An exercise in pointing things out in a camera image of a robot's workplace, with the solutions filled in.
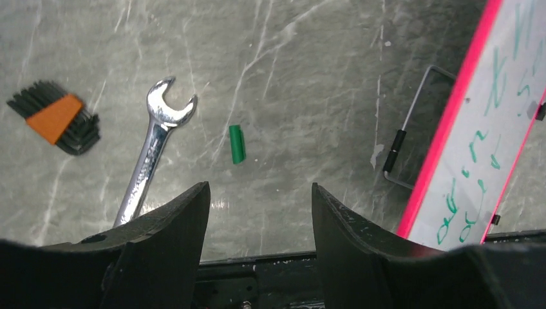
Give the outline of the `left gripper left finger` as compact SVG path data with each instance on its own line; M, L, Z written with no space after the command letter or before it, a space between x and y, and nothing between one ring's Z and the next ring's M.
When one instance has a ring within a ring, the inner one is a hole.
M2 308L190 308L209 218L200 182L79 243L1 241Z

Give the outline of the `green marker cap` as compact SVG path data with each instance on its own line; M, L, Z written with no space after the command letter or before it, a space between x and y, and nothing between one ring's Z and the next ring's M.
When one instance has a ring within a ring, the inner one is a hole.
M240 164L247 157L244 135L240 125L229 126L229 137L231 143L232 162L233 164Z

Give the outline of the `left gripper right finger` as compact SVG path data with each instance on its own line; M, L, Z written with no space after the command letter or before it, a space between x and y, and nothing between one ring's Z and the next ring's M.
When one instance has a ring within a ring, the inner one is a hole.
M545 231L492 234L448 252L399 237L312 185L327 308L544 308Z

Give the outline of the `red framed whiteboard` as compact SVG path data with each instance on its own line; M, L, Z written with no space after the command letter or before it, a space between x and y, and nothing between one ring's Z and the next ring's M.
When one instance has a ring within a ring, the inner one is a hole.
M451 250L483 242L545 101L545 2L488 1L397 229Z

